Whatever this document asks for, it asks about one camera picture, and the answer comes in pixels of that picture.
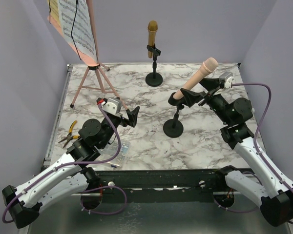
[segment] yellow pliers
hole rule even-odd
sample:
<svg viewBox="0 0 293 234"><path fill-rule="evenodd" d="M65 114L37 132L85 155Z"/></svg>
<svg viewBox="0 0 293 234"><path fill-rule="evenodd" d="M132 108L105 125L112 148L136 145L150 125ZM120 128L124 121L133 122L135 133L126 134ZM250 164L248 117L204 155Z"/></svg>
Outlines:
<svg viewBox="0 0 293 234"><path fill-rule="evenodd" d="M64 146L63 146L63 148L65 148L65 146L66 146L66 145L67 145L72 139L78 139L78 138L80 137L79 135L74 135L74 136L72 136L73 128L74 128L74 126L75 126L76 123L77 123L77 120L75 120L75 121L72 123L72 125L70 126L70 128L69 128L69 132L68 132L67 136L64 137L62 140L59 141L59 143L61 143L61 142L63 142L63 141L66 140L66 142L65 142L65 144L64 144Z"/></svg>

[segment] microphone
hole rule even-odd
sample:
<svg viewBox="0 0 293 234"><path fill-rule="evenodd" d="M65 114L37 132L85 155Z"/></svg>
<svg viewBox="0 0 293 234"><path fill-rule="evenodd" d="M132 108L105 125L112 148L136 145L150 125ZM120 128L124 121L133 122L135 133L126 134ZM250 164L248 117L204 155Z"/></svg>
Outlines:
<svg viewBox="0 0 293 234"><path fill-rule="evenodd" d="M199 70L182 86L183 89L191 90L197 85L204 77L212 73L218 66L218 62L214 58L209 58L203 62ZM174 99L179 100L183 94L178 90L173 96Z"/></svg>
<svg viewBox="0 0 293 234"><path fill-rule="evenodd" d="M147 27L147 30L148 30L148 45L151 46L151 47L154 47L155 45L155 35L156 35L156 32L157 32L157 22L154 21L154 20L151 20L150 23L148 23L148 27ZM152 58L153 56L153 53L148 51L147 52L147 55L149 58Z"/></svg>

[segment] white marble surface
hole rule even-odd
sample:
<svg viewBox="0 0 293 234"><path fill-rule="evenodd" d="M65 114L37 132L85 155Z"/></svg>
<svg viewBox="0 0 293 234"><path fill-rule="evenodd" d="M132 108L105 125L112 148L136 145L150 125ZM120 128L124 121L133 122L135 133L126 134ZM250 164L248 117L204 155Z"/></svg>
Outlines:
<svg viewBox="0 0 293 234"><path fill-rule="evenodd" d="M159 87L149 87L145 83L146 75L152 71L151 64L108 65L111 70L106 72L106 75L128 108L133 110L136 106L140 106L137 126L118 128L121 139L129 141L131 146L123 167L118 167L116 170L204 169L222 168L226 165L248 167L247 163L223 141L220 129L224 125L208 106L194 105L191 108L185 107L180 112L179 120L184 126L184 132L179 138L171 139L163 132L163 124L173 117L176 110L168 104L168 98L197 71L200 64L158 64L157 71L164 78L163 84ZM102 121L103 116L96 105L96 99L113 96L102 94L100 91L82 89L75 107L70 108L69 105L85 70L84 65L73 67L57 133L57 142L66 136L74 120L78 121L74 128L75 134L89 118ZM225 71L233 72L235 82L242 82L236 64L220 64L217 70L208 77L217 78ZM89 72L85 85L98 87L93 71ZM200 92L204 89L197 85L193 90ZM225 90L222 94L228 102L239 97L247 98L247 93L241 86ZM255 120L251 119L247 124L255 132L257 127ZM62 148L62 144L56 143L51 163L63 153L65 149ZM115 170L109 164L94 166L94 168Z"/></svg>

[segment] wall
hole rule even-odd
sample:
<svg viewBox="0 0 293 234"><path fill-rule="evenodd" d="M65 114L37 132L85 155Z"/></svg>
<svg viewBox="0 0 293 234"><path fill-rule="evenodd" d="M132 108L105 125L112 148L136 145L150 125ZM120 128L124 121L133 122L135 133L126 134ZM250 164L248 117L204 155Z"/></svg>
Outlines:
<svg viewBox="0 0 293 234"><path fill-rule="evenodd" d="M93 0L100 60L151 62L147 25L159 24L159 62L241 62L276 0ZM81 63L47 21L47 0L34 0L67 63Z"/></svg>
<svg viewBox="0 0 293 234"><path fill-rule="evenodd" d="M262 127L268 154L293 179L293 0L278 0L241 65L244 82L263 82L272 102ZM260 118L267 100L264 88L248 89Z"/></svg>
<svg viewBox="0 0 293 234"><path fill-rule="evenodd" d="M0 0L0 234L17 233L1 222L1 190L39 172L66 71L33 1Z"/></svg>

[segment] paper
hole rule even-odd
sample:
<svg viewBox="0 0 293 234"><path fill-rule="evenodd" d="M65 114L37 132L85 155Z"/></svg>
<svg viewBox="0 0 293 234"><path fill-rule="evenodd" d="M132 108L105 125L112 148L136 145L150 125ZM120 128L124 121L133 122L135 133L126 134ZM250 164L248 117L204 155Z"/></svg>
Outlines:
<svg viewBox="0 0 293 234"><path fill-rule="evenodd" d="M51 17L58 23L61 24L59 19L58 0L47 0L48 5L51 6Z"/></svg>
<svg viewBox="0 0 293 234"><path fill-rule="evenodd" d="M64 39L69 44L74 44L75 41L78 51L90 56L95 62L97 62L98 60L86 0L78 0L78 10L72 33L74 41L71 37L71 30L76 13L76 0L57 0L57 7L60 20L59 25L61 26Z"/></svg>

